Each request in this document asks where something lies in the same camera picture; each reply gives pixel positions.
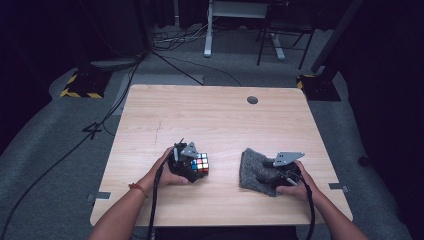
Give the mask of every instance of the forearm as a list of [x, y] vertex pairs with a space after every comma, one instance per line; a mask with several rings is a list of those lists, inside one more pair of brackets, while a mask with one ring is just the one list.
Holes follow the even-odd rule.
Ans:
[[313, 193], [313, 200], [330, 230], [332, 239], [368, 239], [322, 192]]
[[[146, 193], [153, 187], [153, 178], [137, 182]], [[129, 239], [146, 196], [139, 189], [130, 189], [96, 223], [89, 239]]]

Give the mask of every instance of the hand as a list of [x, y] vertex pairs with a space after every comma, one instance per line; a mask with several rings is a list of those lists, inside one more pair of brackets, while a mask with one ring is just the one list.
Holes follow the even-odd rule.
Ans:
[[[163, 155], [153, 164], [152, 168], [150, 169], [149, 173], [147, 175], [153, 176], [153, 179], [155, 177], [156, 171], [159, 169], [160, 165], [165, 161], [168, 154], [173, 151], [173, 147], [169, 147], [165, 150]], [[189, 181], [185, 177], [181, 177], [178, 175], [175, 175], [171, 173], [171, 170], [169, 170], [169, 166], [167, 163], [163, 165], [163, 171], [162, 176], [159, 180], [159, 187], [165, 186], [168, 184], [187, 184]]]
[[[311, 175], [305, 170], [303, 167], [302, 162], [299, 160], [295, 161], [296, 165], [299, 167], [300, 171], [302, 172], [302, 176], [305, 179], [306, 183], [309, 185], [313, 193], [320, 192], [317, 185], [315, 184], [314, 180], [312, 179]], [[308, 195], [306, 192], [305, 184], [303, 184], [302, 181], [299, 181], [298, 186], [278, 186], [276, 188], [277, 192], [283, 193], [283, 194], [289, 194], [296, 196], [297, 198], [308, 201]]]

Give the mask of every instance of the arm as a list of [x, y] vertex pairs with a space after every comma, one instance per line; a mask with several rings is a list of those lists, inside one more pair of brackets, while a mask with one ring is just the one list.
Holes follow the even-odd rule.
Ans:
[[[168, 148], [162, 157], [152, 166], [150, 171], [137, 182], [149, 196], [149, 193], [153, 189], [156, 170], [171, 150], [172, 148]], [[163, 167], [159, 186], [188, 183], [186, 178], [172, 174], [168, 164], [164, 164]], [[146, 196], [141, 190], [135, 188], [129, 189], [128, 192], [99, 219], [91, 231], [89, 239], [130, 239], [145, 199]]]
[[[299, 166], [302, 176], [312, 190], [314, 205], [327, 224], [332, 239], [368, 239], [365, 234], [318, 189], [312, 177], [306, 172], [303, 164], [300, 161], [296, 161], [296, 164]], [[306, 188], [303, 182], [300, 182], [299, 186], [279, 186], [277, 187], [277, 191], [294, 195], [301, 200], [308, 201]]]

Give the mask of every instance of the chair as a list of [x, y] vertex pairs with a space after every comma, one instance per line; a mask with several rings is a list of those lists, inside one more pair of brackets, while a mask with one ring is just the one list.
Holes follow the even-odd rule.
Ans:
[[[309, 2], [310, 1], [307, 0], [274, 0], [268, 5], [264, 25], [256, 38], [256, 41], [261, 38], [261, 48], [259, 50], [258, 62], [256, 65], [259, 66], [261, 61], [266, 34], [274, 33], [298, 36], [291, 47], [278, 47], [283, 49], [303, 50], [304, 53], [298, 69], [302, 68], [303, 61], [305, 60], [306, 53], [308, 52], [309, 45], [316, 29], [314, 21], [319, 15], [316, 6], [311, 7]], [[306, 47], [295, 48], [304, 34], [309, 34]]]

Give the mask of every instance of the gray cloth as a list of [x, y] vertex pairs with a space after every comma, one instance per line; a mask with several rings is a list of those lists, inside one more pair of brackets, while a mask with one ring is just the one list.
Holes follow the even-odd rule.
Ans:
[[277, 174], [276, 169], [263, 167], [263, 162], [274, 162], [275, 159], [247, 148], [241, 155], [240, 187], [276, 197], [277, 191], [266, 184], [259, 183], [257, 177], [269, 178]]

